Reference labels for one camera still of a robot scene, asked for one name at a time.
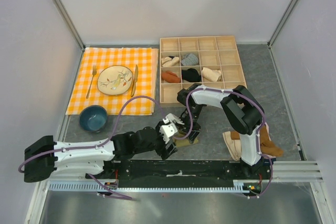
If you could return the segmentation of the olive green white-band underwear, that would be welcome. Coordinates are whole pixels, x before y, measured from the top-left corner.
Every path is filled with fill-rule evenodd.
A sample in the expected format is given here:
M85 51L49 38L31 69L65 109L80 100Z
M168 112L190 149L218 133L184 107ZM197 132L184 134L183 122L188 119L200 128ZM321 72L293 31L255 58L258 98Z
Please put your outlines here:
M182 140L180 140L180 138L184 137L184 134L177 134L176 136L173 137L173 142L175 143L177 148L181 148L181 147L186 147L186 146L190 146L190 145L195 145L199 143L198 138L196 138L194 140L193 143L191 143L189 141L189 138L184 138Z

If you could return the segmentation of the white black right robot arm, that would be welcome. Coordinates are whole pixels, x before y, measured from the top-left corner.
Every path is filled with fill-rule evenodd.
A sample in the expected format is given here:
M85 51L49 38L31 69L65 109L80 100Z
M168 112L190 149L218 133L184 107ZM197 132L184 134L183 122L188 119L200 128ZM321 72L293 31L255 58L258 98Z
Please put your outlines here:
M231 127L239 133L241 174L254 178L262 167L264 158L260 147L260 131L266 125L265 112L246 87L216 89L202 84L193 84L177 93L177 101L186 106L180 116L183 122L180 131L192 143L200 133L197 120L202 108L209 105L223 109Z

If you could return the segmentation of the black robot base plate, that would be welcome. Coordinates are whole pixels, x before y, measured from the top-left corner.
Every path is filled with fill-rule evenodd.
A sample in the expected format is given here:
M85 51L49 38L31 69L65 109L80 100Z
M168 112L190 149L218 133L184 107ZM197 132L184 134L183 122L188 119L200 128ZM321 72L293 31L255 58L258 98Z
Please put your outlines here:
M96 179L116 179L120 188L232 187L234 180L267 180L271 168L262 160L256 167L215 160L132 159L104 162Z

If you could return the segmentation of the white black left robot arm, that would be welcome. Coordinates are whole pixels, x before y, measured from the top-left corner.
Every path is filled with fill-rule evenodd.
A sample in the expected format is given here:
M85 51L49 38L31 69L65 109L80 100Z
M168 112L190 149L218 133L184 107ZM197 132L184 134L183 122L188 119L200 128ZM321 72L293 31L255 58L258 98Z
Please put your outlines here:
M111 161L128 160L136 154L150 151L155 151L163 160L167 159L176 151L173 136L177 133L177 128L169 124L83 143L56 142L47 135L25 149L25 160L19 171L24 174L26 183L55 176L80 177L88 174L111 178L115 173L115 165Z

